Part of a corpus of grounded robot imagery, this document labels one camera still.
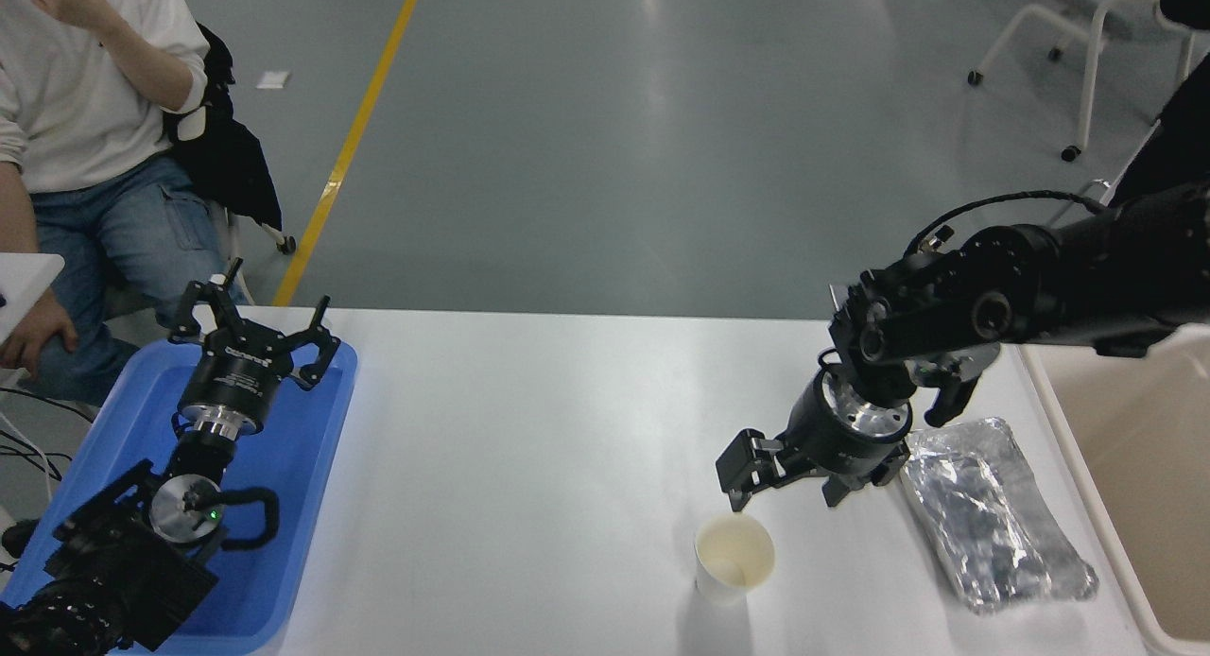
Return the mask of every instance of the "beige bin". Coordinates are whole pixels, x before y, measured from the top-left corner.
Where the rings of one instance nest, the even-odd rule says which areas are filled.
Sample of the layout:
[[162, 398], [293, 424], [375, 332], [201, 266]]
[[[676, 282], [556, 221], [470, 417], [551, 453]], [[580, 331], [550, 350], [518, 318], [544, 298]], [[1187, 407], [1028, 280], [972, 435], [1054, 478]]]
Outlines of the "beige bin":
[[1187, 326], [1141, 361], [1026, 349], [1148, 646], [1210, 655], [1210, 327]]

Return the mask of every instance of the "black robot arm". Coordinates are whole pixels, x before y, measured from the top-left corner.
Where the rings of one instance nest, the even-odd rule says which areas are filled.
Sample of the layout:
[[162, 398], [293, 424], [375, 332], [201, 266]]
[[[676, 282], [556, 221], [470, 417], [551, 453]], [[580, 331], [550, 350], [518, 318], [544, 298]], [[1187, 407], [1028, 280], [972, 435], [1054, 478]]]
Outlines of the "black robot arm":
[[999, 343], [1089, 346], [1142, 357], [1183, 323], [1210, 317], [1210, 185], [1139, 196], [1058, 230], [990, 226], [952, 252], [916, 252], [862, 274], [829, 334], [820, 370], [768, 441], [744, 430], [718, 459], [734, 511], [753, 494], [828, 477], [829, 506], [906, 461], [908, 398], [960, 415]]
[[[255, 549], [277, 535], [277, 494], [224, 490], [223, 476], [238, 437], [264, 428], [282, 381], [319, 384], [340, 340], [322, 324], [328, 298], [292, 335], [242, 318], [226, 290], [238, 269], [237, 260], [223, 282], [190, 283], [178, 307], [169, 341], [197, 341], [200, 303], [217, 327], [178, 402], [188, 422], [173, 426], [177, 445], [163, 473], [140, 461], [56, 528], [62, 545], [45, 566], [54, 580], [22, 606], [0, 604], [0, 655], [99, 656], [134, 643], [155, 651], [218, 582], [206, 569], [213, 554]], [[318, 347], [315, 361], [295, 366], [307, 345]], [[225, 510], [254, 503], [264, 529], [230, 539]]]

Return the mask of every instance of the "white table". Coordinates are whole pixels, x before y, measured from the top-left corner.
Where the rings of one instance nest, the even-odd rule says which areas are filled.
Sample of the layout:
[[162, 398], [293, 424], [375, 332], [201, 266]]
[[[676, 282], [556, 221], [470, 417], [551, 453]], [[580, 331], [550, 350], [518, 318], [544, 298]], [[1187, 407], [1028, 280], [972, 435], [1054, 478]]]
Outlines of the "white table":
[[[244, 312], [286, 330], [310, 315]], [[739, 428], [784, 428], [824, 323], [328, 318], [359, 370], [293, 615], [264, 654], [1146, 654], [1014, 349], [966, 418], [1012, 425], [1101, 577], [1094, 600], [975, 616], [898, 484], [828, 510], [805, 479], [753, 497], [777, 569], [720, 609], [693, 589], [695, 530], [728, 511], [714, 459]]]

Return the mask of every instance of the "concrete floor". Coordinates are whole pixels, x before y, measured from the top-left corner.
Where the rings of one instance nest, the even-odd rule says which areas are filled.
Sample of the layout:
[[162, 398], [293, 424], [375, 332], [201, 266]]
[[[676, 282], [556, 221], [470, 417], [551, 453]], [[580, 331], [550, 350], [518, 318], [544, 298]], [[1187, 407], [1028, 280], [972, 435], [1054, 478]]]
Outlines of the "concrete floor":
[[[237, 117], [301, 235], [404, 0], [188, 1], [235, 54]], [[1025, 28], [966, 85], [1028, 1], [1047, 0], [419, 0], [293, 303], [826, 318], [829, 283], [941, 212], [1112, 178], [1140, 144], [1175, 41], [1107, 48], [1071, 165], [1077, 47], [1048, 63], [1053, 36]], [[293, 71], [284, 91], [254, 88], [266, 70]], [[244, 247], [269, 303], [289, 259], [250, 229]], [[83, 433], [0, 409], [47, 449]], [[45, 505], [35, 477], [0, 470], [13, 514]]]

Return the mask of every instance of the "person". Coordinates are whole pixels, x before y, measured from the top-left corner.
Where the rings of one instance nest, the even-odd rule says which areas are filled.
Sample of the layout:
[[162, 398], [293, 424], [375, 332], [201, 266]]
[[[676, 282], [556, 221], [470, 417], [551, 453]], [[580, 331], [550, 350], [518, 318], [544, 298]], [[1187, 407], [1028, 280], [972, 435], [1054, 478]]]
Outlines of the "person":
[[108, 265], [161, 324], [190, 281], [224, 271], [165, 156], [163, 110], [197, 108], [206, 51], [184, 0], [0, 0], [0, 252], [65, 260], [0, 343], [30, 391], [100, 405], [134, 353], [104, 324]]

